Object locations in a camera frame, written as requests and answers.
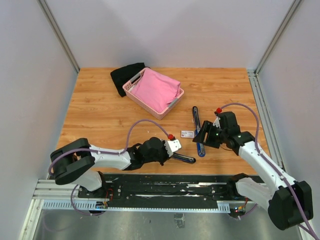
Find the red staple box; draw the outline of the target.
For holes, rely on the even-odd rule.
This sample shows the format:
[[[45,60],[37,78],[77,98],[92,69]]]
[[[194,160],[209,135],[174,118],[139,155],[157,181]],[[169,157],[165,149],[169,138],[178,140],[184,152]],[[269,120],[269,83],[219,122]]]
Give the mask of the red staple box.
[[[190,138],[193,139],[195,137],[195,132],[191,130],[182,130],[180,133],[182,138]]]

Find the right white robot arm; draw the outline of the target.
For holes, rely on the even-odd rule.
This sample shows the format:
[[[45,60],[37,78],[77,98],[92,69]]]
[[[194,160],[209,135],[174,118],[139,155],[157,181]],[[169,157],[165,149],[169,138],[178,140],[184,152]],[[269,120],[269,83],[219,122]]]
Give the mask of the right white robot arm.
[[[232,200],[247,197],[265,209],[280,230],[307,223],[314,217],[312,189],[306,181],[297,181],[281,169],[261,148],[248,131],[241,131],[236,115],[216,114],[216,120],[205,120],[193,141],[218,149],[222,144],[245,160],[264,184],[239,173],[227,182],[226,193]]]

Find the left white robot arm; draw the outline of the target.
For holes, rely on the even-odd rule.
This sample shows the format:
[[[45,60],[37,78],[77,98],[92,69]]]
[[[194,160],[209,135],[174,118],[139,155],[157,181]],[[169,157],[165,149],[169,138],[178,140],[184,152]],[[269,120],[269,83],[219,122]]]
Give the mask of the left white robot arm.
[[[120,150],[97,147],[89,144],[88,139],[79,138],[51,153],[48,172],[57,185],[76,184],[101,198],[107,193],[107,185],[103,174],[94,168],[133,171],[147,163],[163,165],[181,147],[173,136],[169,140],[152,137],[142,144]]]

